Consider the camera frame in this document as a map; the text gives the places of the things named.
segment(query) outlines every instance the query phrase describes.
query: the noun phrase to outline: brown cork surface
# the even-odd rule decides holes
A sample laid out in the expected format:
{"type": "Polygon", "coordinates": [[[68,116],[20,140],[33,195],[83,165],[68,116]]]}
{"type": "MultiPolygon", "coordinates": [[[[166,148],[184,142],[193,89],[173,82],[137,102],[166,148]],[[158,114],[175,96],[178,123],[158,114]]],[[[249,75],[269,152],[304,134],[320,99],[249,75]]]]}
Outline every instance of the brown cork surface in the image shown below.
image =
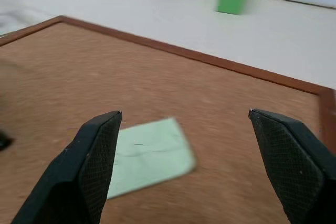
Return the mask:
{"type": "Polygon", "coordinates": [[[9,223],[49,162],[90,118],[122,127],[176,117],[192,173],[106,202],[101,223],[289,223],[267,178],[250,108],[319,133],[318,97],[67,24],[0,48],[0,223],[9,223]]]}

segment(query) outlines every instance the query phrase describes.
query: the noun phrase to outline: light green cloth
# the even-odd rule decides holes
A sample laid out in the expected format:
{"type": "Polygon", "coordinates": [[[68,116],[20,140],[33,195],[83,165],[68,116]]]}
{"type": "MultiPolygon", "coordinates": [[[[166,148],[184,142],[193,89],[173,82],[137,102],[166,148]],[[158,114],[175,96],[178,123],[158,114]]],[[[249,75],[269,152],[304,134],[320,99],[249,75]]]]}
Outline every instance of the light green cloth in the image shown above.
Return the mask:
{"type": "Polygon", "coordinates": [[[174,118],[121,130],[107,198],[190,172],[195,158],[174,118]]]}

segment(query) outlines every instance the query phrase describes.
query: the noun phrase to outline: black object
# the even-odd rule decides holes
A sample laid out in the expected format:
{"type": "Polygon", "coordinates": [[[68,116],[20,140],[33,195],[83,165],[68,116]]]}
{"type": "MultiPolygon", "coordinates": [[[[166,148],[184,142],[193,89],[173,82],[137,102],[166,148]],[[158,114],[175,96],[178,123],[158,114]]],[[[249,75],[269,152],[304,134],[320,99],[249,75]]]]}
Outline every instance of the black object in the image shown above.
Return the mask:
{"type": "Polygon", "coordinates": [[[0,131],[0,151],[9,147],[13,142],[13,139],[7,136],[7,134],[3,131],[0,131]]]}
{"type": "Polygon", "coordinates": [[[121,120],[114,111],[85,123],[49,164],[12,224],[99,224],[121,120]]]}
{"type": "Polygon", "coordinates": [[[268,178],[292,224],[336,223],[336,158],[300,121],[250,110],[268,178]]]}

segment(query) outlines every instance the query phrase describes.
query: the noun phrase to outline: white floor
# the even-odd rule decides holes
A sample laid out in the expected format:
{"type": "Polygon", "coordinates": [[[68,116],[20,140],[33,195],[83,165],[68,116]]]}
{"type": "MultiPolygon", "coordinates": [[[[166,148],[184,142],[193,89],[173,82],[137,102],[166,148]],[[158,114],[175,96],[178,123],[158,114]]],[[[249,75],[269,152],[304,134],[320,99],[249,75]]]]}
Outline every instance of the white floor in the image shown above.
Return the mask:
{"type": "Polygon", "coordinates": [[[39,20],[68,15],[336,89],[336,11],[248,0],[241,16],[216,0],[23,0],[39,20]]]}

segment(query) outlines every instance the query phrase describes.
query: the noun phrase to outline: wooden frame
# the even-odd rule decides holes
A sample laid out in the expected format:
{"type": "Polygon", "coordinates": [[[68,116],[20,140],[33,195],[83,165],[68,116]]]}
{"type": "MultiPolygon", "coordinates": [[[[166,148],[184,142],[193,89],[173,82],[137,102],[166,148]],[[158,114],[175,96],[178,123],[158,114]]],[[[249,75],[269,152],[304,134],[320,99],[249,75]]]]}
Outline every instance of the wooden frame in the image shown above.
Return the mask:
{"type": "Polygon", "coordinates": [[[323,87],[317,84],[297,80],[291,77],[282,76],[266,70],[250,67],[244,64],[236,63],[230,60],[217,58],[201,52],[192,51],[178,46],[169,45],[160,41],[143,38],[134,34],[125,33],[107,27],[102,27],[96,24],[84,22],[66,16],[58,16],[47,20],[40,24],[24,28],[19,31],[9,33],[7,36],[0,38],[0,47],[9,44],[15,40],[21,39],[30,34],[36,33],[47,27],[57,23],[66,23],[73,26],[78,26],[84,29],[96,31],[101,34],[119,38],[122,40],[134,42],[140,45],[148,46],[162,51],[167,51],[188,59],[201,61],[206,64],[214,65],[230,71],[245,74],[257,79],[266,80],[289,88],[297,89],[306,93],[311,93],[319,97],[320,107],[320,131],[321,141],[336,154],[336,102],[335,92],[333,89],[323,87]]]}

